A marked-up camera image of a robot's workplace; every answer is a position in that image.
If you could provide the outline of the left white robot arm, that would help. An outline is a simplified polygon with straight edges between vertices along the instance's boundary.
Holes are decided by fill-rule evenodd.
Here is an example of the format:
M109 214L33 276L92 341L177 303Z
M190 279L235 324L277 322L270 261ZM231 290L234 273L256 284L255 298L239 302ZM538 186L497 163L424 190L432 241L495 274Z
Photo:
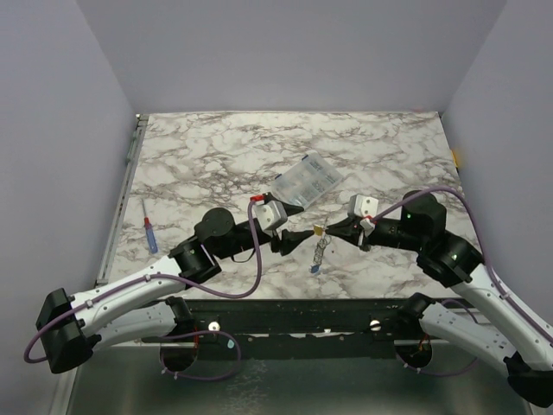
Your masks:
M153 265L115 283L73 295L59 288L47 294L37 317L36 333L24 350L29 364L46 362L54 374L70 371L88 361L95 350L144 337L185 339L194 324L184 315L176 293L195 288L232 298L232 294L206 287L220 273L219 260L249 251L257 262L253 286L239 299L253 294L261 282L261 247L285 256L312 232L290 232L283 224L303 213L302 206L278 200L273 194L254 195L247 219L237 223L222 207L208 210L194 233Z

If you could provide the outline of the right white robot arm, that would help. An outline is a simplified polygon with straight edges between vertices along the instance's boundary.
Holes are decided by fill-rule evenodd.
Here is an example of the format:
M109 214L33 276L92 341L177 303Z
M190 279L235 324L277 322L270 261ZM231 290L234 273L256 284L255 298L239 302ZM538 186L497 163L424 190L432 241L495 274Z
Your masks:
M519 397L550 407L551 324L499 279L484 247L475 248L447 230L447 209L435 198L436 192L460 196L447 186L411 191L379 213L376 199L355 195L346 219L326 231L363 251L384 246L416 252L416 264L424 274L468 301L492 326L487 329L458 317L417 293L397 316L398 331L408 338L425 332L451 342L495 367Z

